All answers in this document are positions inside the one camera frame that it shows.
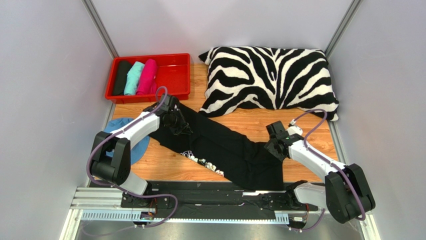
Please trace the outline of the black t shirt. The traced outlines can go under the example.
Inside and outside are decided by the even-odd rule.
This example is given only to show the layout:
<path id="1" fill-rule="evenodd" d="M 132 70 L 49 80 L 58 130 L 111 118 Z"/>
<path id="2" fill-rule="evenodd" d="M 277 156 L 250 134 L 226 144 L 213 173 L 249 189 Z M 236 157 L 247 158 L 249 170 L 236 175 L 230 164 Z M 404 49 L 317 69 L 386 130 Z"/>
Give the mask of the black t shirt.
<path id="1" fill-rule="evenodd" d="M 191 134 L 174 135 L 168 127 L 160 127 L 150 137 L 241 188 L 284 190 L 283 164 L 267 151 L 265 142 L 253 142 L 185 105 L 180 110 Z"/>

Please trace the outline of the blue bucket hat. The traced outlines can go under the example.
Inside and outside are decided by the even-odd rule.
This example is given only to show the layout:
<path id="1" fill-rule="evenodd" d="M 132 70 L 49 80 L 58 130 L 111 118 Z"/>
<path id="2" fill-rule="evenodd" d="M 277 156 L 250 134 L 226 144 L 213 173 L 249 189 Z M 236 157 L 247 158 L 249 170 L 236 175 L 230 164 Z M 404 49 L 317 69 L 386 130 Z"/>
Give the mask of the blue bucket hat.
<path id="1" fill-rule="evenodd" d="M 134 119 L 131 117 L 121 117 L 117 119 L 112 119 L 106 124 L 103 131 L 106 133 L 111 133 L 113 131 L 116 131 L 126 126 L 133 120 Z M 149 142 L 150 142 L 150 137 L 145 136 L 142 140 L 140 140 L 138 143 L 134 145 L 134 147 L 130 151 L 130 165 L 134 165 L 144 156 L 149 146 Z"/>

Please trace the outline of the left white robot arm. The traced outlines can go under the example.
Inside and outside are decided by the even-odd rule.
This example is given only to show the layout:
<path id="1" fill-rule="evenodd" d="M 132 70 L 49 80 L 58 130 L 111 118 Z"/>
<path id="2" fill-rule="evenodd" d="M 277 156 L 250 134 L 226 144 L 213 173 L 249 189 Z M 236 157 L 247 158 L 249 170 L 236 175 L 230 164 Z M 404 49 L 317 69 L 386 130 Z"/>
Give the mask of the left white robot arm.
<path id="1" fill-rule="evenodd" d="M 170 94 L 163 94 L 160 102 L 146 108 L 125 126 L 112 132 L 100 131 L 95 136 L 86 164 L 89 178 L 101 179 L 105 186 L 142 198 L 149 184 L 131 171 L 131 150 L 160 128 L 168 128 L 176 136 L 192 133 L 179 99 Z"/>

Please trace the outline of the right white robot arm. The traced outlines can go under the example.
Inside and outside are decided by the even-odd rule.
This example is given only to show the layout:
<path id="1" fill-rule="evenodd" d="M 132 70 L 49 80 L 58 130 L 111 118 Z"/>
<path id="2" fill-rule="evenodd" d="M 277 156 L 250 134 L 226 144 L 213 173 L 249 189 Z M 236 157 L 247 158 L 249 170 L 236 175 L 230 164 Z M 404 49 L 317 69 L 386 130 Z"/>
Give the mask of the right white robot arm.
<path id="1" fill-rule="evenodd" d="M 296 208 L 304 204 L 328 211 L 339 223 L 365 218 L 376 207 L 376 201 L 363 169 L 353 163 L 346 165 L 319 152 L 301 135 L 295 124 L 285 128 L 281 121 L 266 126 L 269 140 L 266 150 L 278 160 L 295 160 L 317 175 L 322 184 L 306 180 L 286 187 L 287 203 Z"/>

